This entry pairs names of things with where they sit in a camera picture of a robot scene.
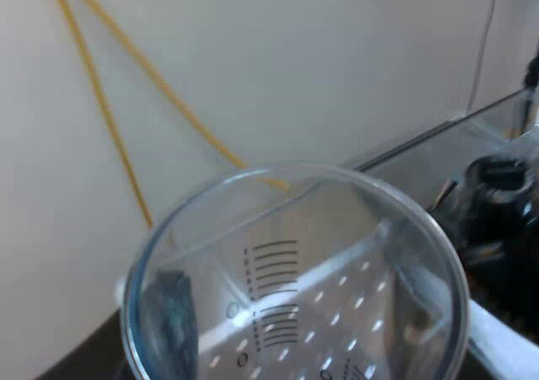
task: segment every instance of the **thin wire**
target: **thin wire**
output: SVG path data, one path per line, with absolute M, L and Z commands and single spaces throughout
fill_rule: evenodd
M 139 207 L 141 208 L 144 220 L 146 221 L 148 227 L 151 227 L 153 225 L 152 214 L 150 213 L 148 205 L 144 200 L 140 185 L 138 184 L 138 181 L 135 176 L 135 171 L 131 165 L 131 161 L 129 160 L 129 156 L 125 149 L 125 144 L 121 138 L 120 131 L 118 130 L 118 127 L 115 123 L 114 117 L 112 116 L 112 113 L 110 111 L 109 102 L 106 99 L 103 87 L 101 86 L 101 82 L 99 81 L 99 75 L 95 68 L 92 55 L 90 54 L 90 51 L 88 49 L 88 45 L 86 44 L 83 33 L 81 32 L 78 23 L 75 20 L 73 11 L 69 6 L 69 2 L 67 0 L 57 1 L 60 4 L 62 12 L 66 16 L 67 22 L 69 23 L 70 29 L 73 33 L 73 37 L 75 38 L 78 51 L 81 58 L 83 59 L 84 66 L 87 69 L 88 76 L 92 84 L 93 93 L 95 94 L 95 98 L 98 101 L 99 108 L 101 109 L 101 114 L 106 121 L 107 127 L 109 128 L 109 132 L 112 136 L 116 149 L 120 154 L 121 162 L 124 165 L 125 171 L 127 172 L 131 187 L 135 192 L 136 200 L 138 201 Z
M 478 59 L 476 61 L 475 73 L 473 75 L 472 91 L 466 107 L 466 115 L 472 113 L 473 105 L 475 104 L 475 98 L 478 95 L 479 80 L 481 79 L 481 71 L 483 70 L 483 61 L 485 57 L 485 47 L 487 45 L 487 38 L 490 32 L 490 26 L 494 17 L 494 10 L 496 9 L 496 0 L 490 0 L 490 6 L 488 8 L 487 21 L 483 29 L 483 35 L 481 36 L 481 43 L 479 45 Z

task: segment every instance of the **transparent container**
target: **transparent container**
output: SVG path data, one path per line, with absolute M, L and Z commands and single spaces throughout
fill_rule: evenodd
M 131 268 L 124 346 L 140 379 L 452 379 L 467 283 L 407 196 L 313 164 L 215 179 Z

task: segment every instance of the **white dots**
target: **white dots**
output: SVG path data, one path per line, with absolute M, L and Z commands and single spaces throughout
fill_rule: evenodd
M 376 370 L 376 366 L 370 365 L 365 370 L 365 378 L 368 380 L 369 378 L 372 378 L 372 375 L 374 374 Z
M 330 356 L 322 365 L 322 370 L 326 370 L 334 359 Z
M 365 300 L 365 299 L 363 298 L 363 296 L 360 296 L 360 297 L 355 301 L 354 309 L 359 308 L 360 305 L 363 304 L 363 300 Z
M 378 331 L 382 327 L 383 324 L 384 324 L 383 320 L 377 319 L 374 325 L 372 326 L 372 332 Z
M 217 366 L 220 360 L 221 360 L 220 356 L 216 356 L 213 359 L 211 359 L 210 367 L 213 369 L 215 366 Z
M 249 378 L 251 380 L 254 380 L 256 377 L 259 376 L 260 372 L 262 372 L 262 367 L 258 366 L 256 369 L 253 370 L 253 372 L 251 373 L 251 376 L 249 376 Z
M 335 325 L 336 323 L 338 323 L 339 319 L 340 319 L 340 314 L 336 313 L 334 317 L 331 319 L 331 321 L 329 322 L 329 325 L 331 326 Z
M 319 302 L 320 300 L 322 300 L 322 297 L 323 297 L 323 292 L 319 292 L 317 296 L 314 298 L 314 302 Z
M 313 336 L 314 336 L 314 331 L 309 332 L 307 336 L 305 337 L 305 343 L 308 344 L 311 341 Z
M 286 355 L 288 355 L 288 348 L 284 349 L 277 359 L 278 361 L 283 361 L 286 358 Z
M 247 339 L 245 340 L 242 340 L 239 345 L 237 346 L 236 348 L 236 352 L 241 352 L 245 349 L 245 346 L 247 346 L 247 344 L 249 343 L 249 341 Z
M 357 344 L 357 339 L 356 339 L 356 338 L 354 338 L 354 339 L 352 340 L 352 342 L 349 343 L 349 345 L 348 345 L 348 352 L 352 351 L 352 350 L 355 348 L 355 344 Z

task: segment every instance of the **black surface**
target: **black surface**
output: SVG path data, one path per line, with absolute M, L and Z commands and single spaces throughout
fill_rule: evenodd
M 116 311 L 77 349 L 36 380 L 109 380 L 114 378 L 123 360 L 120 313 Z

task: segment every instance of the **measurement markings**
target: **measurement markings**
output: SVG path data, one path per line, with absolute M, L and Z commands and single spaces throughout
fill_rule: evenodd
M 273 328 L 273 329 L 267 329 L 264 331 L 265 334 L 269 334 L 270 332 L 277 332 L 277 331 L 292 331 L 293 329 L 297 329 L 296 327 L 280 327 L 280 328 Z
M 257 245 L 256 247 L 253 247 L 253 249 L 256 251 L 258 249 L 273 247 L 276 245 L 290 245 L 290 244 L 297 244 L 297 241 L 296 240 L 274 241 L 273 243 Z
M 273 296 L 275 294 L 279 294 L 279 293 L 294 293 L 294 292 L 297 292 L 297 289 L 289 289 L 289 290 L 275 290 L 274 292 L 270 292 L 270 293 L 265 293 L 265 294 L 261 294 L 259 296 L 259 299 L 260 298 L 264 298 L 264 297 L 267 297 L 267 296 Z
M 272 336 L 269 336 L 268 338 L 264 338 L 264 342 L 265 341 L 268 341 L 268 340 L 275 340 L 277 338 L 286 338 L 286 337 L 296 337 L 297 338 L 297 334 L 279 334 L 279 335 L 272 335 Z
M 297 251 L 272 252 L 270 254 L 255 256 L 254 260 L 265 260 L 266 258 L 273 258 L 274 256 L 281 256 L 281 255 L 297 255 Z
M 295 311 L 287 311 L 286 313 L 273 313 L 273 314 L 268 314 L 268 315 L 264 315 L 262 317 L 262 319 L 268 319 L 268 318 L 271 318 L 271 317 L 278 317 L 280 315 L 291 315 L 291 314 L 296 314 Z
M 281 262 L 274 262 L 273 264 L 257 266 L 254 269 L 255 270 L 262 270 L 262 269 L 266 269 L 266 268 L 271 268 L 273 266 L 281 266 L 281 265 L 297 265 L 297 260 L 283 260 Z
M 291 283 L 297 283 L 297 281 L 273 281 L 271 283 L 266 283 L 265 285 L 259 286 L 260 289 L 265 289 L 266 287 L 278 286 L 278 285 L 289 285 Z
M 277 324 L 283 324 L 283 323 L 297 323 L 296 318 L 288 318 L 288 319 L 278 319 L 277 321 L 273 321 L 271 323 L 264 323 L 264 327 L 268 327 L 270 325 L 277 325 Z
M 262 279 L 267 279 L 268 277 L 280 276 L 280 275 L 297 275 L 299 272 L 297 270 L 283 270 L 282 272 L 269 273 L 267 275 L 257 276 L 256 280 L 261 281 Z
M 269 348 L 270 346 L 280 344 L 297 344 L 297 340 L 278 340 L 277 342 L 272 342 L 271 344 L 264 345 L 264 348 Z
M 268 310 L 271 310 L 273 308 L 284 308 L 284 307 L 292 307 L 292 308 L 297 308 L 297 304 L 279 304 L 277 306 L 273 306 L 273 307 L 267 307 L 267 308 L 264 308 L 262 310 L 260 310 L 260 312 L 264 312 L 264 311 L 268 311 Z

